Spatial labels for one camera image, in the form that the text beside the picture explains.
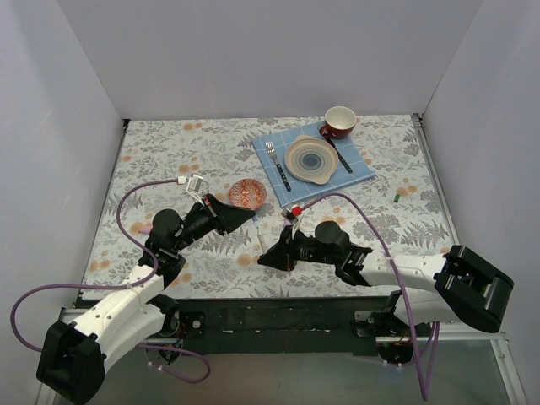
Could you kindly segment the white marker pen blue tip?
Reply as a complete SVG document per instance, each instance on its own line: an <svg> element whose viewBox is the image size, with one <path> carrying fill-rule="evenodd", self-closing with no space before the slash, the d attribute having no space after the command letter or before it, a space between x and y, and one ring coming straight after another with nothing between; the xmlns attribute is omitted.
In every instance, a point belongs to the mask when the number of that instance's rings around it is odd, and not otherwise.
<svg viewBox="0 0 540 405"><path fill-rule="evenodd" d="M267 244L258 224L256 224L256 234L261 246L262 253L264 254L267 252Z"/></svg>

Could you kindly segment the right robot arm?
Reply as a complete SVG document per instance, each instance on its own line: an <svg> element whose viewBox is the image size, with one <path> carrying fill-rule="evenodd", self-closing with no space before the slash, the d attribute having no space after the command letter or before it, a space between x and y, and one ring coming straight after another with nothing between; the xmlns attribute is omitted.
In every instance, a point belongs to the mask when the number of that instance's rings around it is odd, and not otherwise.
<svg viewBox="0 0 540 405"><path fill-rule="evenodd" d="M257 262L285 272L297 262L328 264L351 286L408 288L381 315L383 328L396 336L412 326L413 317L417 323L461 321L480 332L497 333L514 288L509 276L466 246L453 245L435 256L388 257L355 245L334 221L318 224L313 236L285 226Z"/></svg>

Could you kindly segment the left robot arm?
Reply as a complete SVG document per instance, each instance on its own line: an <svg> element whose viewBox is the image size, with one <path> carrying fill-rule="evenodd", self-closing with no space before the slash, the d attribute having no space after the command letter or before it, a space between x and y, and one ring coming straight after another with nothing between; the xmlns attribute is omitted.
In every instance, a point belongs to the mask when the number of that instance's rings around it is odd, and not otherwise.
<svg viewBox="0 0 540 405"><path fill-rule="evenodd" d="M73 321L56 321L47 330L37 379L72 403L85 404L111 366L145 338L178 335L180 309L163 292L186 263L181 250L213 231L227 235L254 214L211 194L185 218L173 209L155 214L146 251L127 277L127 287L109 293Z"/></svg>

